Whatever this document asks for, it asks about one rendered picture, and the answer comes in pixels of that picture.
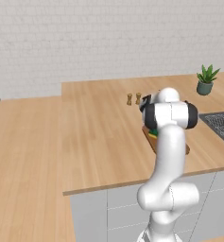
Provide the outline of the brown wooden cutting board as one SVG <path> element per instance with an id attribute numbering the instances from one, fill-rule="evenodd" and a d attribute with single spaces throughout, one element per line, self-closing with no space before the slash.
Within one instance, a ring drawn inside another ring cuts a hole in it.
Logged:
<path id="1" fill-rule="evenodd" d="M 168 152 L 187 155 L 190 147 L 186 144 L 184 130 L 175 125 L 168 125 L 160 129 L 158 137 L 148 134 L 149 128 L 142 127 L 150 146 L 155 153 Z"/>

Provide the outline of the grey cabinet door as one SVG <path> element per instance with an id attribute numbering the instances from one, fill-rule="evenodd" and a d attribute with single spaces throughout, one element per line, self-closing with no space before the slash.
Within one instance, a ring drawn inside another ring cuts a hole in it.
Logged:
<path id="1" fill-rule="evenodd" d="M 76 242 L 107 242 L 107 191 L 77 194 L 70 200 Z"/>
<path id="2" fill-rule="evenodd" d="M 108 242 L 136 242 L 149 212 L 137 203 L 140 184 L 108 190 Z"/>
<path id="3" fill-rule="evenodd" d="M 224 235 L 224 171 L 217 172 L 202 206 L 190 242 Z"/>

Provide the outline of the potted green plant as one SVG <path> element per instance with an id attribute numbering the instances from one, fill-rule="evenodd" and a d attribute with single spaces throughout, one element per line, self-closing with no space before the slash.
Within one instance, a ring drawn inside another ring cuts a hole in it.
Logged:
<path id="1" fill-rule="evenodd" d="M 201 66 L 201 73 L 197 73 L 197 92 L 199 95 L 208 95 L 212 91 L 218 72 L 219 69 L 214 70 L 213 65 L 210 65 L 208 68 L 205 68 L 204 65 Z"/>

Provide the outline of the dark grey sink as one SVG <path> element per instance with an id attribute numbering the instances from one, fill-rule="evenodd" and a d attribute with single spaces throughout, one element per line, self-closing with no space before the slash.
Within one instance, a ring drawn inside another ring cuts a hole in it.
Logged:
<path id="1" fill-rule="evenodd" d="M 224 112 L 200 113 L 198 116 L 224 141 Z"/>

